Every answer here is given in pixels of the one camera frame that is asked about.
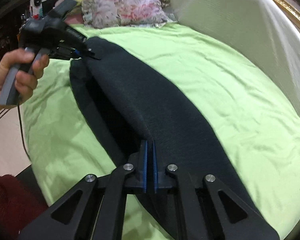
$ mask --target metal pin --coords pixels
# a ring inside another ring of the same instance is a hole
[[[175,164],[169,164],[168,165],[168,170],[169,171],[176,171],[178,169],[178,166]]]
[[[124,168],[126,171],[131,171],[131,170],[133,169],[133,164],[127,163],[127,164],[123,165],[123,168]]]
[[[93,174],[89,174],[84,179],[86,180],[86,182],[93,182],[96,179],[96,176]]]
[[[215,180],[216,180],[216,177],[213,176],[212,174],[208,174],[208,175],[206,176],[206,181],[207,181],[207,182],[214,182]]]

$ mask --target floor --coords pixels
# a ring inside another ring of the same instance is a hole
[[[18,110],[10,110],[0,119],[0,176],[16,176],[30,165],[23,149]]]

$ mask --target human hand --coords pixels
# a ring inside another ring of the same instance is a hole
[[[16,49],[3,56],[0,62],[0,92],[10,67],[15,63],[31,63],[34,60],[34,57],[35,55],[33,53],[25,52],[24,49]],[[34,75],[30,75],[23,71],[17,73],[15,87],[21,95],[21,103],[32,96],[33,90],[37,87],[38,79],[43,76],[43,70],[48,64],[48,55],[43,55],[40,60],[36,60],[32,65]],[[13,107],[14,106],[0,106],[0,110]]]

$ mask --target red fabric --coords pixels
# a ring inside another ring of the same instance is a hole
[[[13,238],[47,209],[13,176],[0,177],[0,225]]]

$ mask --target white fabric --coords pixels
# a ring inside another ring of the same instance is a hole
[[[258,66],[300,117],[300,33],[272,0],[171,0],[171,4],[180,24],[230,45]]]

